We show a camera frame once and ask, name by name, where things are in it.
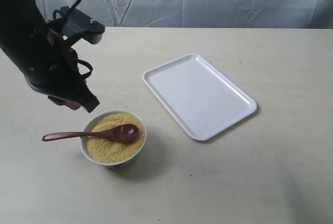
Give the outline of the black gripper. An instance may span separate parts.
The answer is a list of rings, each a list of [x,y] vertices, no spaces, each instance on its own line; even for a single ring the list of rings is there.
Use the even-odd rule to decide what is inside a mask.
[[[99,104],[80,74],[78,64],[87,68],[72,45],[80,39],[90,40],[90,31],[63,26],[62,19],[1,19],[1,49],[23,74],[34,91],[47,95],[58,106],[91,113]]]

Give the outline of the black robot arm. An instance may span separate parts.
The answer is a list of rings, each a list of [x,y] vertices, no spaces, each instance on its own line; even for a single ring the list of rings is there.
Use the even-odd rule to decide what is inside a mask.
[[[36,0],[1,0],[1,50],[31,89],[57,105],[92,112],[99,105],[86,84],[93,67],[73,45],[81,39],[97,44],[105,26],[78,10],[80,2],[54,10],[46,21]],[[89,72],[80,73],[79,65]]]

